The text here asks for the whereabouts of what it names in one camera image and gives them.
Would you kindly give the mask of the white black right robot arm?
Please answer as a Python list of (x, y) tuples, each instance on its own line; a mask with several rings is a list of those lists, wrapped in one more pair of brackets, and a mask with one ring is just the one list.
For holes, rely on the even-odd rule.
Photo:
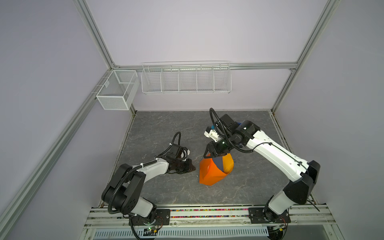
[(266, 203), (263, 214), (274, 222), (293, 205), (303, 205), (317, 183), (320, 164), (308, 162), (284, 149), (251, 121), (235, 122), (229, 115), (218, 117), (210, 108), (212, 127), (204, 135), (211, 139), (206, 146), (205, 159), (218, 161), (230, 155), (231, 150), (244, 154), (256, 152), (267, 159), (289, 179), (289, 183)]

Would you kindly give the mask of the aluminium corner frame post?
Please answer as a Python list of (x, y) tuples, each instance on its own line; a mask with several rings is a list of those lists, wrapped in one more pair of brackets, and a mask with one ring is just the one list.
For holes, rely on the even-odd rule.
[(112, 60), (112, 57), (108, 51), (108, 48), (103, 40), (103, 37), (96, 25), (96, 22), (92, 16), (91, 10), (86, 1), (74, 0), (73, 1), (86, 28), (88, 29), (91, 38), (93, 39), (99, 53), (101, 54), (105, 64), (109, 69), (115, 69), (116, 65)]

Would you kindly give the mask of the blue gift box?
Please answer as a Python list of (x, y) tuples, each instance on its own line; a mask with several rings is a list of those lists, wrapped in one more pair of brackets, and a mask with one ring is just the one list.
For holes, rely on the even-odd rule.
[(223, 157), (216, 157), (212, 158), (214, 164), (217, 166), (217, 168), (224, 172), (224, 162), (223, 162)]

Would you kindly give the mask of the white mesh side basket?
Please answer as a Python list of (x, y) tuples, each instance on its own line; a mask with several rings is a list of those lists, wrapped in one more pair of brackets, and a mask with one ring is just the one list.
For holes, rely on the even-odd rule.
[(136, 71), (112, 70), (96, 97), (104, 110), (129, 111), (139, 86)]

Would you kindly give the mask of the aluminium front rail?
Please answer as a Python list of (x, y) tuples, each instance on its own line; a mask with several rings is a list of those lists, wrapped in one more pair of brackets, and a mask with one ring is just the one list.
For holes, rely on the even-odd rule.
[(266, 222), (262, 211), (256, 206), (176, 206), (158, 207), (161, 220), (170, 227), (231, 227), (231, 226), (276, 226), (335, 225), (331, 211), (326, 205), (295, 205), (275, 222)]

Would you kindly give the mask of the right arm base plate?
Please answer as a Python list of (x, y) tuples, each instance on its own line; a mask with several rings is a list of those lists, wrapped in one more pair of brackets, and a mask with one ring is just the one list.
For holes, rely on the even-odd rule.
[(288, 210), (285, 210), (281, 215), (277, 215), (271, 210), (265, 210), (262, 207), (248, 208), (249, 218), (252, 224), (289, 224), (291, 218)]

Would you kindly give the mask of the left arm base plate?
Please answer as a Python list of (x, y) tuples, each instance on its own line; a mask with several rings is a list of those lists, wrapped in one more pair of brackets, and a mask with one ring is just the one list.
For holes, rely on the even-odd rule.
[(133, 226), (167, 226), (170, 224), (171, 210), (170, 209), (156, 209), (153, 210), (148, 217), (142, 217), (140, 215), (132, 217)]

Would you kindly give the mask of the orange wrapping paper sheet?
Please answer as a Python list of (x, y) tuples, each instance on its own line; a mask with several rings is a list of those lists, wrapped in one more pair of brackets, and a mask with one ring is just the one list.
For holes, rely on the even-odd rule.
[(234, 168), (234, 160), (231, 154), (223, 156), (224, 172), (214, 164), (212, 158), (200, 161), (199, 183), (212, 186), (229, 175)]

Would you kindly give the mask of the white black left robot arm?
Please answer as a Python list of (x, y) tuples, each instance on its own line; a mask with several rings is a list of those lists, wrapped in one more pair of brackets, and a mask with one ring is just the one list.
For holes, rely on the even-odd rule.
[(109, 214), (140, 216), (150, 223), (155, 221), (157, 206), (141, 197), (144, 184), (165, 174), (183, 175), (196, 170), (188, 158), (189, 149), (181, 146), (181, 136), (181, 132), (176, 132), (166, 150), (150, 162), (118, 167), (101, 196)]

